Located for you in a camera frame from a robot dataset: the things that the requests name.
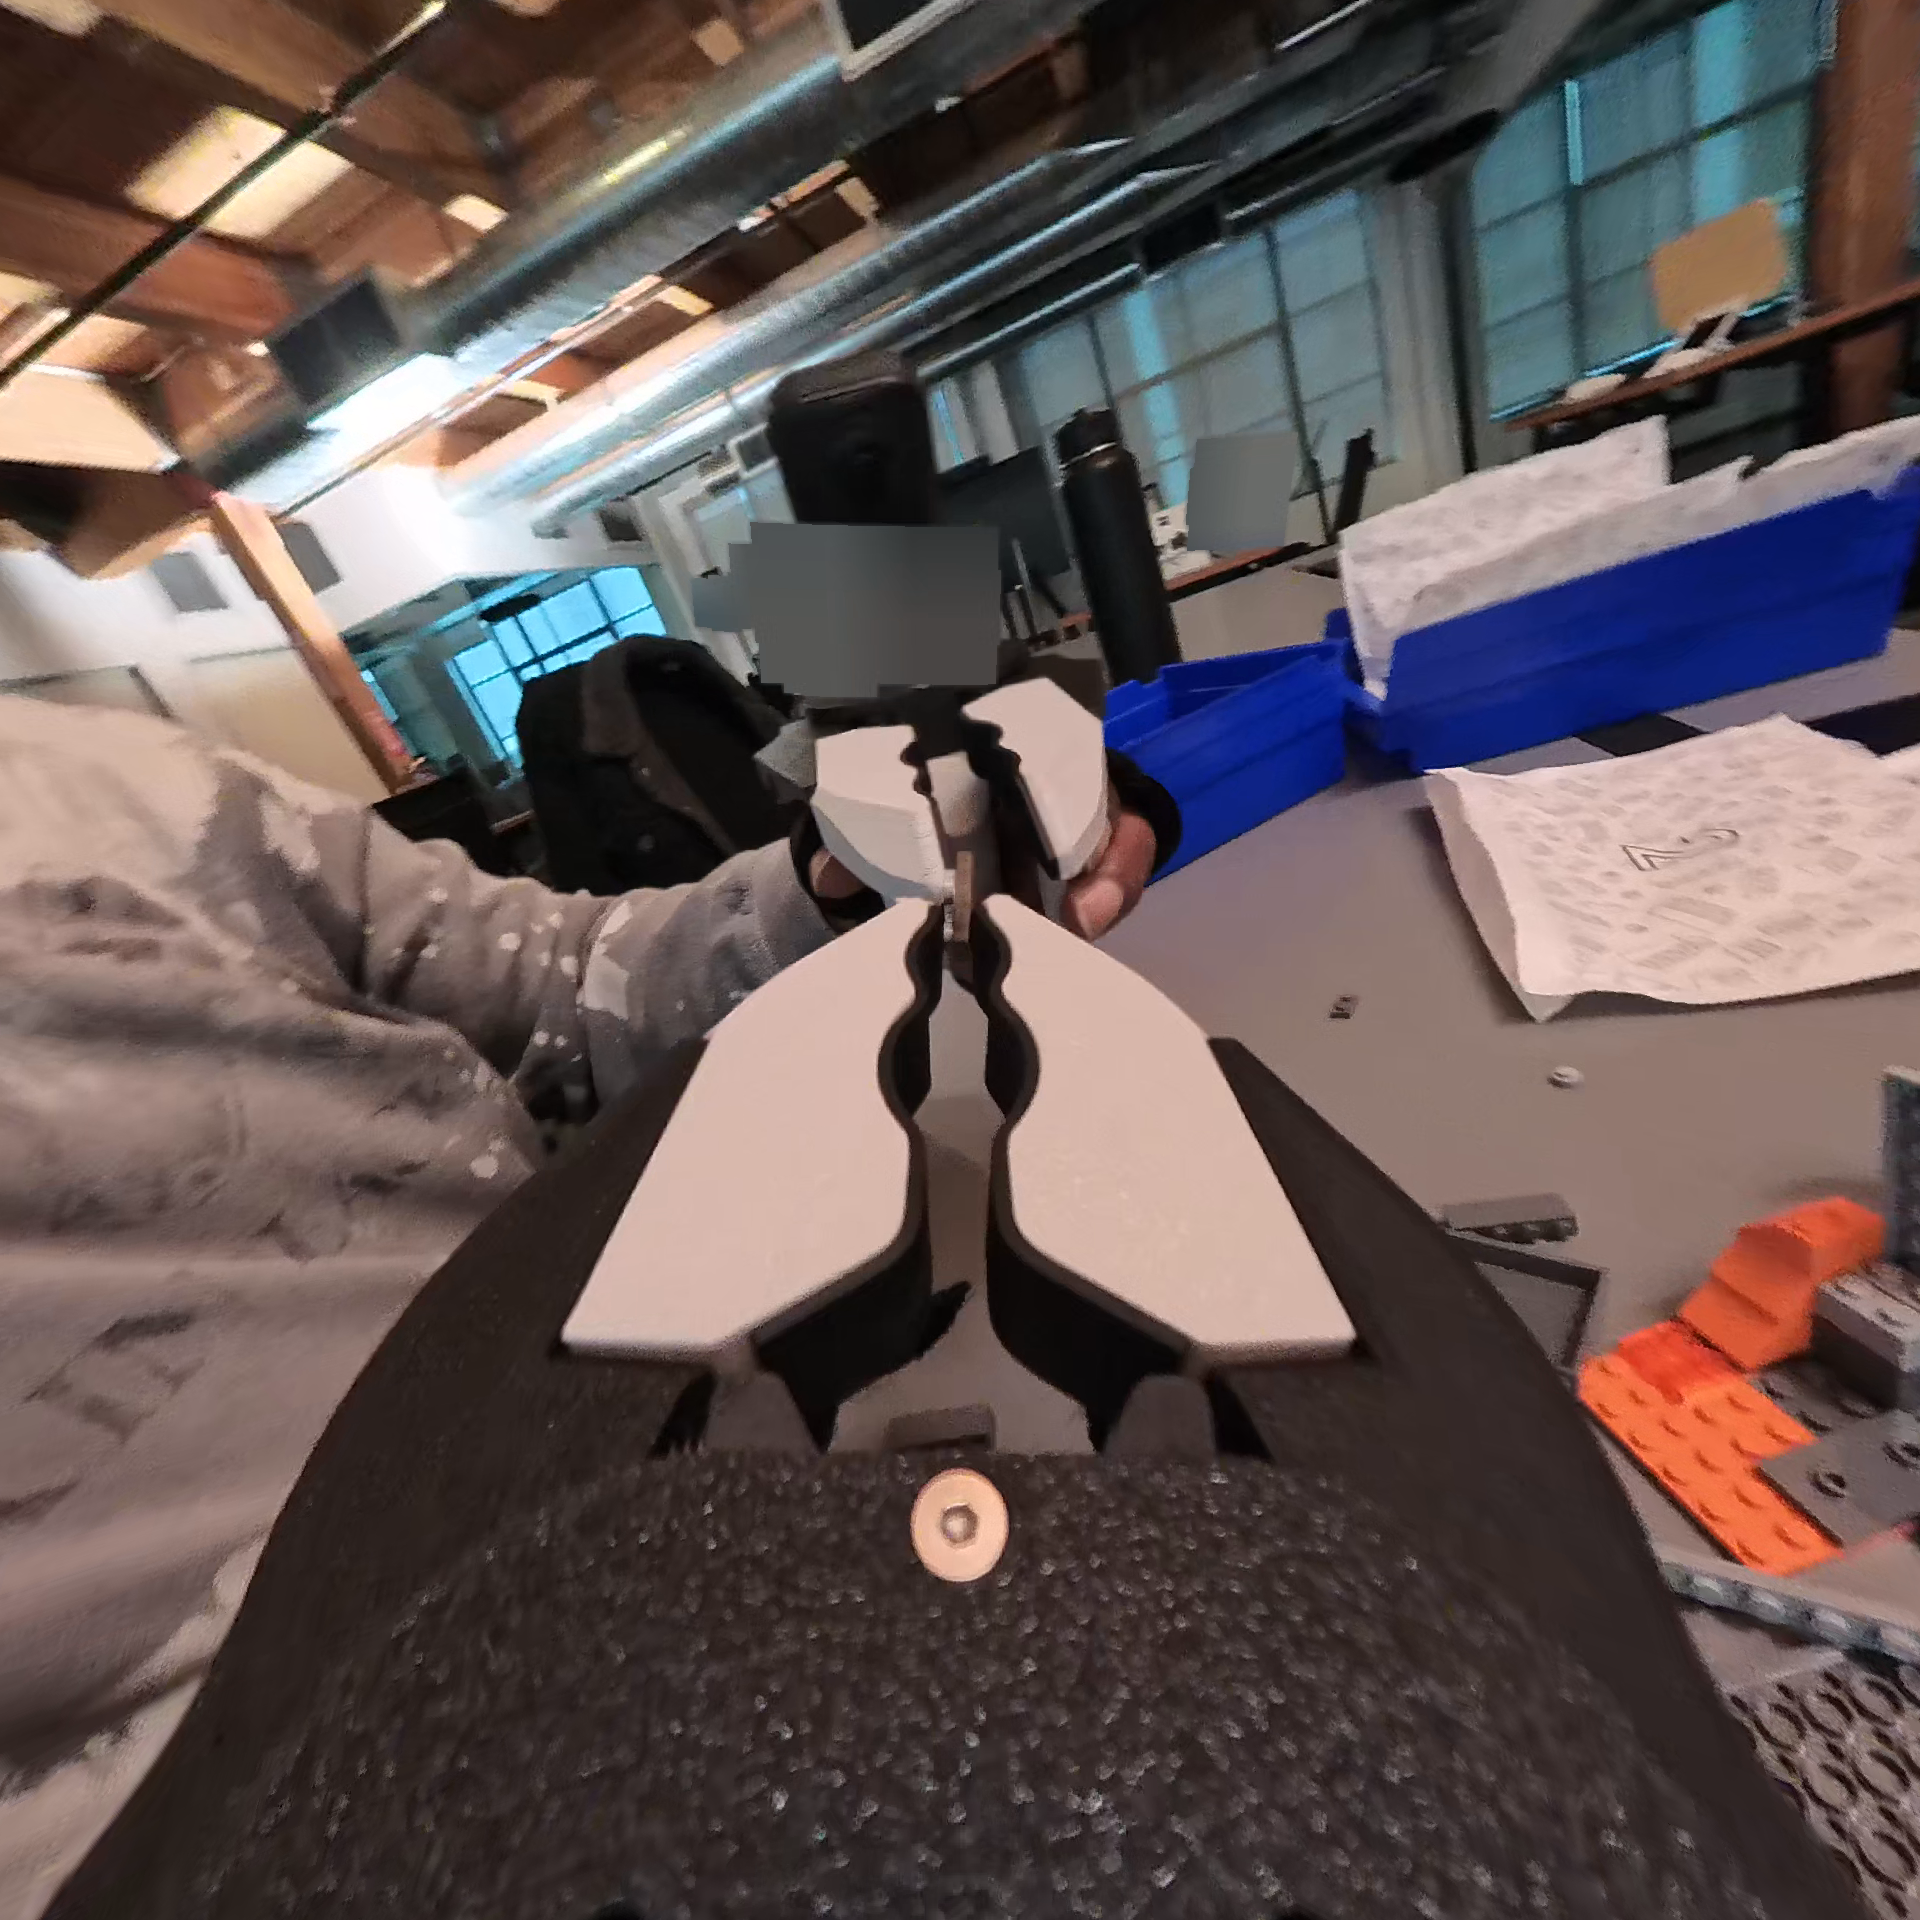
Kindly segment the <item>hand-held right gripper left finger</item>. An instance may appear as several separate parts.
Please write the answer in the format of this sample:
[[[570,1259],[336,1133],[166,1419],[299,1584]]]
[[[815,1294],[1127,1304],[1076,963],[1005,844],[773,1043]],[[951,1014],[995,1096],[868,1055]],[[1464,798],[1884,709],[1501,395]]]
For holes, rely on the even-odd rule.
[[[870,1382],[914,1358],[932,1284],[927,1014],[940,908],[896,902],[706,1037],[583,1294],[570,1352],[757,1363]]]

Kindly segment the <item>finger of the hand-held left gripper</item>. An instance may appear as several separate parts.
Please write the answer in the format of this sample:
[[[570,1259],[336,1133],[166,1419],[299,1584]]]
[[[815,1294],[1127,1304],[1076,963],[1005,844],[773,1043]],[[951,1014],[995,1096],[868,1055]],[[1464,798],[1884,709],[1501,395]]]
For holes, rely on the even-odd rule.
[[[924,785],[927,757],[964,752],[960,718],[850,726],[814,748],[811,817],[823,847],[886,904],[948,902],[936,824]]]
[[[975,697],[995,798],[1030,845],[1038,897],[1066,897],[1112,838],[1110,767],[1100,718],[1051,679]]]

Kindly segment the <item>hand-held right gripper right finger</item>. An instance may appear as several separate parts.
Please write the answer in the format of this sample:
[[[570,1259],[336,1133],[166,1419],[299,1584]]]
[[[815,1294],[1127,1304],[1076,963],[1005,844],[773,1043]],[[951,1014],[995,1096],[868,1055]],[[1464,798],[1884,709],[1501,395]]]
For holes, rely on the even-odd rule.
[[[984,904],[1011,1045],[998,1166],[1013,1252],[1176,1359],[1333,1359],[1356,1326],[1205,1029],[1022,902]]]

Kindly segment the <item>small grey green lego assembly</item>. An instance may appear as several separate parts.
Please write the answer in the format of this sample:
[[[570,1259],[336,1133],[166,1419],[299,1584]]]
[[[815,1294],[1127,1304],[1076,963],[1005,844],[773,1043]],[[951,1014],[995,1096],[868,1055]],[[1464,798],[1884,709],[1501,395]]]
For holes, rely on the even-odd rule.
[[[964,752],[927,757],[924,765],[935,832],[948,872],[944,964],[972,984],[972,918],[1000,876],[991,791]]]

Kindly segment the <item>person's left forearm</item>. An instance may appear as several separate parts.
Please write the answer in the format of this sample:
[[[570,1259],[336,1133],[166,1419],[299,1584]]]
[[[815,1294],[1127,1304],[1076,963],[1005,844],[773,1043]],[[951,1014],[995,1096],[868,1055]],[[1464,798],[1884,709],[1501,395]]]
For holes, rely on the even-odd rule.
[[[539,1121],[612,1107],[868,902],[829,900],[829,856],[787,840],[702,880],[588,895],[487,876],[366,809],[322,814],[310,836],[358,998],[462,1043]]]

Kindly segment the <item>grey lego brick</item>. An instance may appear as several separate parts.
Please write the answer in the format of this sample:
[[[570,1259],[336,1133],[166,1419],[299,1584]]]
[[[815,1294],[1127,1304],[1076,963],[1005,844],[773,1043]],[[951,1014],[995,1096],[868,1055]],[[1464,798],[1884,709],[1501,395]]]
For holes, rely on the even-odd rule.
[[[1576,1236],[1576,1213],[1558,1191],[1528,1191],[1444,1204],[1437,1222],[1480,1241],[1558,1243]]]

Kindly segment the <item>orange lego plate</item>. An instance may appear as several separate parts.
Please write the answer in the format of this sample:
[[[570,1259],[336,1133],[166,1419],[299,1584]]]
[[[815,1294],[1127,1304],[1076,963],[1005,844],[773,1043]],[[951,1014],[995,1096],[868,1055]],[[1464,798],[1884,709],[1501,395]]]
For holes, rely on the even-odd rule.
[[[1839,1542],[1759,1471],[1812,1431],[1680,1320],[1579,1363],[1574,1393],[1709,1541],[1742,1567],[1804,1574]]]

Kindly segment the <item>orange lego slope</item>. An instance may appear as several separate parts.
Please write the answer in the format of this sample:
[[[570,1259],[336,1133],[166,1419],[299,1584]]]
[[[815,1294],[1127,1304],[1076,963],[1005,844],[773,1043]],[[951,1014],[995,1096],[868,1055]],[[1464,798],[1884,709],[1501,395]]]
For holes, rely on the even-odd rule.
[[[1884,1252],[1884,1216],[1829,1196],[1742,1225],[1676,1319],[1743,1373],[1805,1352],[1816,1294]]]

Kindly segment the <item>thin light grey lego plate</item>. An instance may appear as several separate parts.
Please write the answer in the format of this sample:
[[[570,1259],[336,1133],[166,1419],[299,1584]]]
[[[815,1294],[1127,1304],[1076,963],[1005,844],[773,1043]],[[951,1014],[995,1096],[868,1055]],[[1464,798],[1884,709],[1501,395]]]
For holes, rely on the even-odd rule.
[[[1802,1574],[1766,1574],[1719,1551],[1654,1542],[1669,1591],[1687,1601],[1901,1665],[1917,1664],[1912,1544],[1867,1547]]]

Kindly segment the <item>dark grey half-round lego plate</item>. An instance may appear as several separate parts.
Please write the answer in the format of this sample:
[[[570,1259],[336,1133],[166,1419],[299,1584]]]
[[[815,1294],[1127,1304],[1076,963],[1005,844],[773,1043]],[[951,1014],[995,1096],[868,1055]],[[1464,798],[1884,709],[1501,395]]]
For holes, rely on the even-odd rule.
[[[1839,1654],[1727,1694],[1766,1776],[1880,1917],[1917,1916],[1917,1678]]]

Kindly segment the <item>person's left hand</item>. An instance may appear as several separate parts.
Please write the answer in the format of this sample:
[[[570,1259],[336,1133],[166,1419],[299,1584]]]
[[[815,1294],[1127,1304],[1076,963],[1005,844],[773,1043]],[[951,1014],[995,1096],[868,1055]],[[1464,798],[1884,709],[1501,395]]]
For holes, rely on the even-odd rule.
[[[1101,849],[1063,887],[1054,918],[1087,944],[1104,939],[1140,902],[1157,859],[1150,823],[1127,809],[1112,814]]]

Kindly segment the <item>blue storage bin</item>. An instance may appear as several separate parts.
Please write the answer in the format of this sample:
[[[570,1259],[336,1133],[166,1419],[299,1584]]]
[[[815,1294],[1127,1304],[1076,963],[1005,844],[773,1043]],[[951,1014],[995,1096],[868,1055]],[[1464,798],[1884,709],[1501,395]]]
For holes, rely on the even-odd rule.
[[[1347,732],[1416,774],[1880,655],[1916,468],[1410,630]]]
[[[1109,748],[1181,816],[1171,876],[1347,774],[1348,713],[1362,692],[1344,638],[1163,667],[1107,692]]]

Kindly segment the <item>black water bottle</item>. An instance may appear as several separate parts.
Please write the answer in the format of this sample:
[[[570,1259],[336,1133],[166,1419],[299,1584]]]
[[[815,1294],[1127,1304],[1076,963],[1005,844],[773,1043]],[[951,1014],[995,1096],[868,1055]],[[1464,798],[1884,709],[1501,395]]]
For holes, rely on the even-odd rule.
[[[1054,436],[1072,553],[1110,684],[1150,684],[1181,661],[1142,478],[1115,412],[1083,406]]]

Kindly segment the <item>black jacket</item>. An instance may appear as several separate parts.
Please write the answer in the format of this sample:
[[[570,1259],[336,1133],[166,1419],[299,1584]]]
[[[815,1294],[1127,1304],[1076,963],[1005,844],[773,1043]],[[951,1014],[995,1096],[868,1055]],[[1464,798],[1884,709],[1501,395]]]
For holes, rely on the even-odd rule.
[[[547,883],[620,895],[787,847],[798,809],[757,761],[782,726],[691,640],[627,638],[530,679],[516,740]]]

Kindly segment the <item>white printed paper bag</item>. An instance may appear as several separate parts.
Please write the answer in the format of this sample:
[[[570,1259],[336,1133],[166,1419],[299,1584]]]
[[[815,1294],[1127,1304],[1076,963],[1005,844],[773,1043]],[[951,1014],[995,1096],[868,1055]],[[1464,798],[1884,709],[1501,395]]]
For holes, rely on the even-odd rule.
[[[1768,715],[1424,783],[1458,895],[1536,1022],[1588,997],[1727,1005],[1917,971],[1916,748],[1879,757]]]

